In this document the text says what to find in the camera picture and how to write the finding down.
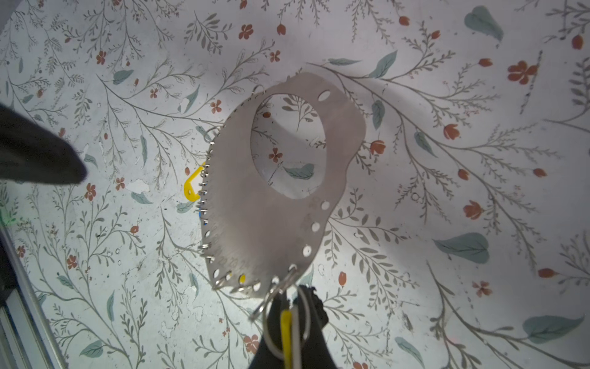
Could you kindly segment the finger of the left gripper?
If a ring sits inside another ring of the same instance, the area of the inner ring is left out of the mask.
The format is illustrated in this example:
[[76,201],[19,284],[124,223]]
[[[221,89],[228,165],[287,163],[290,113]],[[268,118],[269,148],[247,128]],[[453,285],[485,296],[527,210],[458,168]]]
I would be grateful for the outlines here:
[[80,184],[88,175],[67,141],[12,109],[1,107],[1,179]]

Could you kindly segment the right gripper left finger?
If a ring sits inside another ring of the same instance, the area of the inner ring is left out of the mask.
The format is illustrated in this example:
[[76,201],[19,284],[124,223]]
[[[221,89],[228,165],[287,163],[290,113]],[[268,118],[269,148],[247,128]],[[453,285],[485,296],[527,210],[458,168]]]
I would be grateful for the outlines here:
[[273,300],[272,305],[267,310],[267,332],[263,333],[263,338],[254,356],[250,369],[283,369],[284,362],[277,358],[271,351],[269,343],[274,344],[278,349],[282,349],[280,319],[281,312],[288,308],[288,300],[284,293],[279,294]]

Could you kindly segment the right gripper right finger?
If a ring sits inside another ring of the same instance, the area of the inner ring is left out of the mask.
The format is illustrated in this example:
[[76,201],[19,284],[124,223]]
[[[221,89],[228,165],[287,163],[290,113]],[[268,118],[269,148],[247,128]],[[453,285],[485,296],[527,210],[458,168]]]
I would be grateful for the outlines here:
[[336,364],[327,347],[323,328],[329,322],[324,303],[316,294],[316,288],[300,284],[301,292],[295,299],[299,307],[301,318],[301,330],[305,333],[307,322],[310,322],[310,331],[307,340],[302,344],[302,368],[336,369]]

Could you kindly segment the yellow key tag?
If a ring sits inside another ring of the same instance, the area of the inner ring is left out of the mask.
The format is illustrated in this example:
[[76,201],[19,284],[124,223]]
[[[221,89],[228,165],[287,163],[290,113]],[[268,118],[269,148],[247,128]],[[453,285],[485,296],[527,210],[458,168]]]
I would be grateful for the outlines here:
[[200,165],[194,172],[192,172],[189,175],[189,177],[187,178],[187,180],[184,183],[184,186],[183,186],[184,197],[188,201],[196,202],[201,198],[199,191],[195,189],[194,181],[197,179],[197,177],[204,170],[204,166],[205,166],[205,163]]
[[293,352],[292,352],[292,311],[284,310],[280,315],[280,329],[281,329],[281,344],[284,356],[284,368],[293,368]]

